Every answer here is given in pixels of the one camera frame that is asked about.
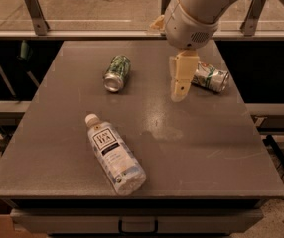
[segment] green can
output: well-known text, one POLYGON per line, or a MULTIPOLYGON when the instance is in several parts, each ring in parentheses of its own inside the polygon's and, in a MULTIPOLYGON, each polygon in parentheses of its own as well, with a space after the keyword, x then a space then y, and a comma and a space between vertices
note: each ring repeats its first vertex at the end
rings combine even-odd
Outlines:
POLYGON ((129 78, 131 61, 124 55, 115 56, 103 77, 104 87, 111 92, 123 89, 129 78))

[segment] can lid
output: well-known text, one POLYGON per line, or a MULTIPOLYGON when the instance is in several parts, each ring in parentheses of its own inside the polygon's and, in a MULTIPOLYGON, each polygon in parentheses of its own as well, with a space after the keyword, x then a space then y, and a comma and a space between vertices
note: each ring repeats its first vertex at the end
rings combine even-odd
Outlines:
POLYGON ((123 81, 118 76, 109 73, 104 77, 104 87, 111 92, 117 92, 123 88, 123 81))
POLYGON ((85 117, 84 121, 88 127, 91 127, 92 125, 98 123, 100 119, 95 114, 89 114, 85 117))

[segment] table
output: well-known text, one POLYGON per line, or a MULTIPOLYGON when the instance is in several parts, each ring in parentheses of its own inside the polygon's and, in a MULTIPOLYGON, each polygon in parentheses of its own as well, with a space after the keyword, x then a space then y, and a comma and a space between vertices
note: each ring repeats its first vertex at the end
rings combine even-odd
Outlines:
MULTIPOLYGON (((222 94, 192 86, 172 102, 176 52, 166 41, 64 42, 0 161, 0 199, 16 221, 46 233, 229 234, 259 221, 264 201, 284 198, 233 80, 222 94), (114 94, 102 76, 119 54, 132 71, 114 94), (94 156, 88 113, 116 126, 146 172, 128 197, 94 156)), ((213 41, 199 54, 226 69, 213 41)))

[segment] cardboard box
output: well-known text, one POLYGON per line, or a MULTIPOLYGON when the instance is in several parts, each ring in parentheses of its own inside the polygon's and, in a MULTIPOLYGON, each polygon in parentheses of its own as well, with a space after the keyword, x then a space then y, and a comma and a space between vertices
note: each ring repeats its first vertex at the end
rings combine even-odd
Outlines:
POLYGON ((12 208, 0 200, 0 238, 47 238, 46 234, 32 234, 16 226, 10 217, 12 208))

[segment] soda can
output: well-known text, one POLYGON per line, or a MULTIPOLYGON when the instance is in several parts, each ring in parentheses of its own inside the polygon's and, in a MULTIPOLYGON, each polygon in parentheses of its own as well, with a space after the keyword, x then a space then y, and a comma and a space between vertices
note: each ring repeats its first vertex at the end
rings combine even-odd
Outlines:
POLYGON ((129 78, 131 69, 130 59, 124 55, 115 56, 103 77, 104 87, 111 92, 123 89, 129 78))
POLYGON ((211 64, 200 61, 192 83, 214 92, 222 92, 227 87, 228 80, 228 71, 218 70, 211 64))

